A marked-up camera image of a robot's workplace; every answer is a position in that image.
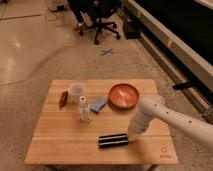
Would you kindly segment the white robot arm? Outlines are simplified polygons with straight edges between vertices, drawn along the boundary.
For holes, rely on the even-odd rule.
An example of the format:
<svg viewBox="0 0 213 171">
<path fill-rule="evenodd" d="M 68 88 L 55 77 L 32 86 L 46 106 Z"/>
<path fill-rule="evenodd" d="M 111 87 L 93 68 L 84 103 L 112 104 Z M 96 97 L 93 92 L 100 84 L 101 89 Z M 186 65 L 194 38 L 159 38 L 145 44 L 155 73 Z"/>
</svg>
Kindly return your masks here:
<svg viewBox="0 0 213 171">
<path fill-rule="evenodd" d="M 213 125 L 169 109 L 165 106 L 162 96 L 140 98 L 138 110 L 129 123 L 129 141 L 134 141 L 143 134 L 154 118 L 176 128 L 213 153 Z"/>
</svg>

